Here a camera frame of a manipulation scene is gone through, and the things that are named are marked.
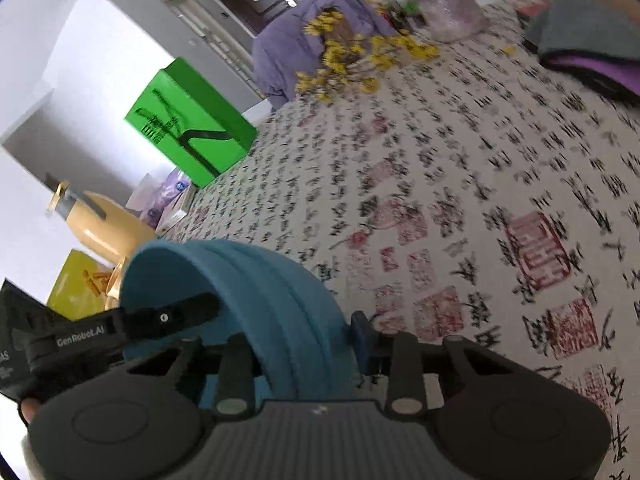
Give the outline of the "left hand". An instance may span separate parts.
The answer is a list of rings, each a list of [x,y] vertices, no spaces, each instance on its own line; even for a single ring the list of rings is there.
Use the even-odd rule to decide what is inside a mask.
[[[25,399],[20,404],[20,414],[24,423],[29,426],[40,409],[41,403],[37,399]]]

